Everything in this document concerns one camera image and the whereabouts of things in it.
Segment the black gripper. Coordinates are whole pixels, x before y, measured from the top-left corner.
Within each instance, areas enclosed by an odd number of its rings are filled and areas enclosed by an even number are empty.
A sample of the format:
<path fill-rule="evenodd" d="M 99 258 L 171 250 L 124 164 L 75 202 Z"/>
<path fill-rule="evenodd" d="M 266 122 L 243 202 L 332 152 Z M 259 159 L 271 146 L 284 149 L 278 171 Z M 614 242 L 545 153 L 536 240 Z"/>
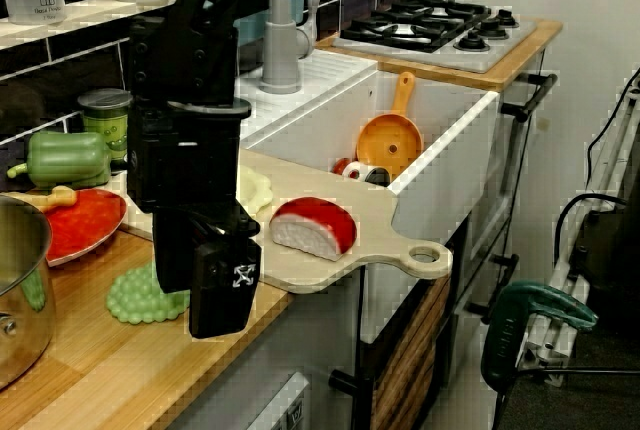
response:
<path fill-rule="evenodd" d="M 128 120 L 129 197 L 145 213 L 234 199 L 240 127 L 250 115 L 243 99 L 223 106 L 136 99 Z M 158 282 L 164 293 L 191 291 L 193 337 L 224 336 L 247 325 L 260 277 L 262 249 L 252 239 L 259 231 L 235 208 L 226 222 L 209 224 L 197 245 L 189 218 L 153 215 Z"/>

